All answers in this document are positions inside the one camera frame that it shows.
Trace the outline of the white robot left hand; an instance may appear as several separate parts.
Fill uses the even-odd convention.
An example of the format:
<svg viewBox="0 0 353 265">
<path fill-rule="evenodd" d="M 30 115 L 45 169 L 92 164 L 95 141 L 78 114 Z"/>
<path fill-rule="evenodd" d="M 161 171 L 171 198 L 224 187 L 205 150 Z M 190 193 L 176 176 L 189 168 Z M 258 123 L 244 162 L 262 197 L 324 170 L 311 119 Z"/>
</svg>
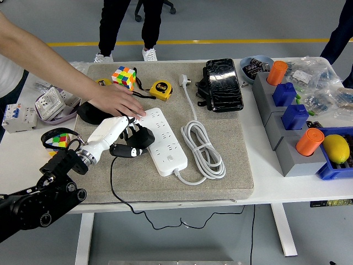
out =
<svg viewBox="0 0 353 265">
<path fill-rule="evenodd" d="M 106 150 L 116 157 L 134 158 L 147 152 L 147 149 L 139 149 L 127 145 L 114 145 L 121 133 L 128 127 L 128 117 L 113 117 L 104 119 L 88 138 L 88 143 L 82 148 L 82 153 L 97 163 L 102 153 Z"/>
</svg>

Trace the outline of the person's hand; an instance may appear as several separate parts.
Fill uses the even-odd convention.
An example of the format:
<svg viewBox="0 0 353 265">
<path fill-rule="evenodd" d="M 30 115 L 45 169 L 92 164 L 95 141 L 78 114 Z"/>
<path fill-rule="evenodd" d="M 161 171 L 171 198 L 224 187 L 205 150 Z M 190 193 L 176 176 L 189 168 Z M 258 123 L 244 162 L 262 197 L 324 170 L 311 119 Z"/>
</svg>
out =
<svg viewBox="0 0 353 265">
<path fill-rule="evenodd" d="M 139 119 L 146 115 L 141 103 L 132 96 L 132 91 L 117 84 L 98 85 L 88 102 L 113 116 L 127 115 Z"/>
</svg>

